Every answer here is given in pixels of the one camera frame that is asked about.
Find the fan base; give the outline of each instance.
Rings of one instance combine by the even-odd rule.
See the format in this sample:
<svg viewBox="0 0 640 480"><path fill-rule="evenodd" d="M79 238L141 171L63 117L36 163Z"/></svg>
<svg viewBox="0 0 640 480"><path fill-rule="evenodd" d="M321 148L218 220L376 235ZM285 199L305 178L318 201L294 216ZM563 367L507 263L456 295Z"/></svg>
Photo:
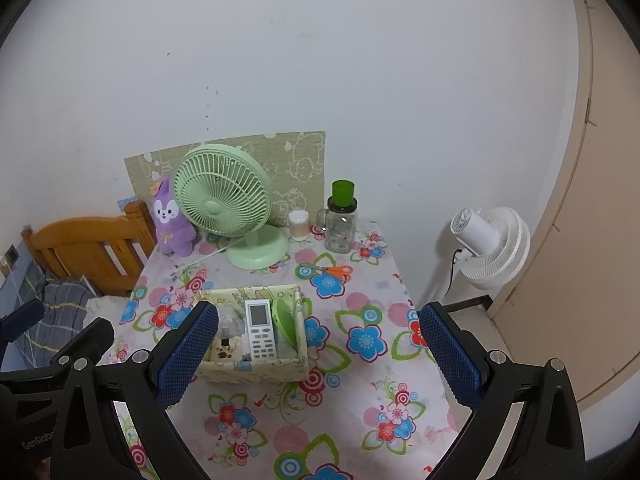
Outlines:
<svg viewBox="0 0 640 480"><path fill-rule="evenodd" d="M282 231L272 225L263 225L229 247L226 257L241 269L265 269L279 262L288 250L289 240Z"/></svg>

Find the white cable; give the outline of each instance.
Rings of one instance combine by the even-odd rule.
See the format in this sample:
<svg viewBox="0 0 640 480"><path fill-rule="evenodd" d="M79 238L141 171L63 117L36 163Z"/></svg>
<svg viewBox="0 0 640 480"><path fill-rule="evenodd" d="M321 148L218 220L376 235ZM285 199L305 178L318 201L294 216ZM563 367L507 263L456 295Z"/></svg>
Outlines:
<svg viewBox="0 0 640 480"><path fill-rule="evenodd" d="M218 253L222 253L223 251L226 251L229 247L231 247L232 245L235 245L237 243L240 243L242 240L244 240L244 237L241 238L237 238L236 240L234 240L233 242L230 242L228 245L225 245L224 247L218 249L217 251L213 251L210 254L207 254L206 256L203 256L201 258L198 258L195 262L191 262L188 265L184 265L184 266L180 266L177 269L175 269L174 272L172 272L171 274L171 279L172 281L175 281L178 279L178 274L180 272L183 272L184 270L188 269L189 267L193 267L195 264L199 264L200 262L206 260L207 258L210 258L211 256L213 256L214 254L218 254Z"/></svg>

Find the orange scissors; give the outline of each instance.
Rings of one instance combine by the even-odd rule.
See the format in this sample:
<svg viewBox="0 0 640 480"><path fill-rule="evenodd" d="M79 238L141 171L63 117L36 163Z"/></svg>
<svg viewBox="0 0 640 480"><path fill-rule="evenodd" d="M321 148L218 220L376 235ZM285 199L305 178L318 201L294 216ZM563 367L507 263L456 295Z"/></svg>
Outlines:
<svg viewBox="0 0 640 480"><path fill-rule="evenodd" d="M326 272L332 276L338 278L341 282L346 283L351 279L351 274L353 273L353 267L348 265L343 265L340 267L316 267L311 264L304 264L305 267L309 269L319 270L320 272Z"/></svg>

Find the gray blanket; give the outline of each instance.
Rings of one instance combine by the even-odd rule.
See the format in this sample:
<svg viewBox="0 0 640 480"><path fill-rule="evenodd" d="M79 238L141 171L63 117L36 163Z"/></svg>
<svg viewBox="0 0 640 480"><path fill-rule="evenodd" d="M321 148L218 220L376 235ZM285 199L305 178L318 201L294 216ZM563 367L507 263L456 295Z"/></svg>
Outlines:
<svg viewBox="0 0 640 480"><path fill-rule="evenodd" d="M39 298L45 305L41 321L15 342L28 368L49 365L50 359L78 332L86 315L86 302L95 294L83 282L59 280L31 262L20 284L15 307Z"/></svg>

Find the purple plush toy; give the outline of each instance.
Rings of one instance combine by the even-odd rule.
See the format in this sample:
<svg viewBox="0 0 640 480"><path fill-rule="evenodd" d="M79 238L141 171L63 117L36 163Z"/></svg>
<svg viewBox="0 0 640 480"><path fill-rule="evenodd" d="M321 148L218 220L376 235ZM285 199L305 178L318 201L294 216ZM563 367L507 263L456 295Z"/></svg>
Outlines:
<svg viewBox="0 0 640 480"><path fill-rule="evenodd" d="M178 209L167 176L162 177L156 193L154 217L158 248L161 253L175 253L178 256L189 256L193 253L196 229Z"/></svg>

